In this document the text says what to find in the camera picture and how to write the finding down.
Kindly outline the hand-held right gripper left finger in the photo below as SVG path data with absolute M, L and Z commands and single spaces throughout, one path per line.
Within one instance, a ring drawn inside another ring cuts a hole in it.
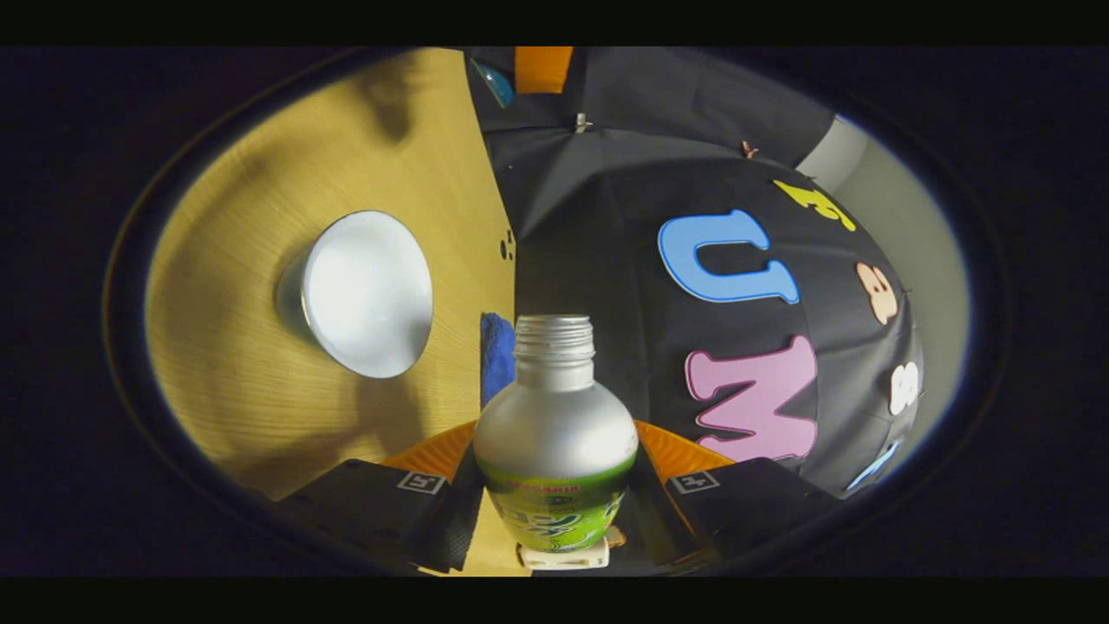
M 282 512 L 380 569 L 460 571 L 484 498 L 476 427 L 456 426 L 380 463 L 345 459 L 283 498 Z

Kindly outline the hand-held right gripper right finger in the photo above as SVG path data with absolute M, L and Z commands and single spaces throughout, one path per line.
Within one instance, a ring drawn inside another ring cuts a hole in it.
M 631 478 L 640 542 L 662 569 L 761 564 L 837 507 L 837 498 L 773 459 L 732 462 L 637 421 Z

